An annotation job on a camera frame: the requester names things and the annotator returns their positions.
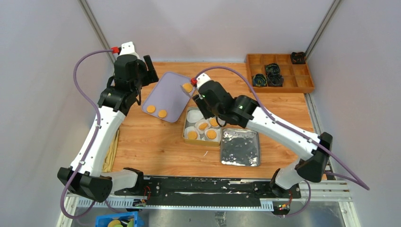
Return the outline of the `lavender plastic tray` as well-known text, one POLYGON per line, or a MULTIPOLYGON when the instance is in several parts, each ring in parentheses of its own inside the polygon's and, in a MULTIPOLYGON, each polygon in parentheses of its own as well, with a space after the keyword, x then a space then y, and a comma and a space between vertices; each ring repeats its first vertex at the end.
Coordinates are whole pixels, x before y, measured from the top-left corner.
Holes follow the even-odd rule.
POLYGON ((187 76, 171 71, 164 73, 147 99, 141 104, 142 111, 148 114, 147 107, 153 105, 156 110, 150 115, 158 118, 158 112, 165 110, 167 115, 162 120, 170 123, 176 122, 194 93, 194 90, 187 93, 182 87, 190 82, 191 79, 187 76))

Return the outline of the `gold square cookie tin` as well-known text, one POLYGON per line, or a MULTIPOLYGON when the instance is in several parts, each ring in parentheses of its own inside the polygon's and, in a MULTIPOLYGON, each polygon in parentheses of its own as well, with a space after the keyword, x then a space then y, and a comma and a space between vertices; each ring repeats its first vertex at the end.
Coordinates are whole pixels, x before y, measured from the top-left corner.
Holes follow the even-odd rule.
POLYGON ((199 108, 189 107, 185 114, 183 139, 190 145, 219 147, 222 128, 215 118, 205 119, 199 108))

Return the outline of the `metal kitchen tongs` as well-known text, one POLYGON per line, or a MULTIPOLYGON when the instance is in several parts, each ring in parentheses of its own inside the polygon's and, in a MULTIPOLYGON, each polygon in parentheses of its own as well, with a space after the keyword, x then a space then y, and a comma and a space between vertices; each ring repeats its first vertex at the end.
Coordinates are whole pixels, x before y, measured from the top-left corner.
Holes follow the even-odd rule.
POLYGON ((197 99, 204 99, 204 97, 199 93, 198 89, 196 86, 193 86, 191 83, 184 83, 181 85, 182 91, 192 100, 197 100, 197 99))

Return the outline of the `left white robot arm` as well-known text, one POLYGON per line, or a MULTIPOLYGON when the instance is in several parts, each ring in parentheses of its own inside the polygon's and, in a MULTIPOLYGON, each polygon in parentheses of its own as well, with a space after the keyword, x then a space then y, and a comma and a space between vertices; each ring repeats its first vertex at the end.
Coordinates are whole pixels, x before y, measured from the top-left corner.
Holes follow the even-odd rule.
POLYGON ((127 189, 133 195, 144 192, 143 173, 126 167, 103 173, 111 142, 134 103, 141 104, 141 89, 158 82, 152 59, 120 54, 114 62, 114 75, 108 79, 95 107, 96 116, 83 147, 69 167, 61 167, 58 179, 67 190, 84 198, 103 202, 115 191, 127 189))

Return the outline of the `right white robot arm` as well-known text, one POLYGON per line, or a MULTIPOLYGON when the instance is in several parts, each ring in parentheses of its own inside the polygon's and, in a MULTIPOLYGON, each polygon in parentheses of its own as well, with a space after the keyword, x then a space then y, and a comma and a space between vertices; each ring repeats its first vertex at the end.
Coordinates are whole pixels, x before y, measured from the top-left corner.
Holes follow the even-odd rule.
POLYGON ((207 75, 191 79, 198 94, 194 102, 205 118, 215 117, 222 125, 237 125, 266 135, 292 150, 298 159, 285 168, 279 168, 270 181, 270 191, 283 197, 301 181, 319 183, 329 159, 326 152, 332 143, 328 133, 318 135, 305 131, 271 114, 248 96, 232 97, 220 83, 207 75))

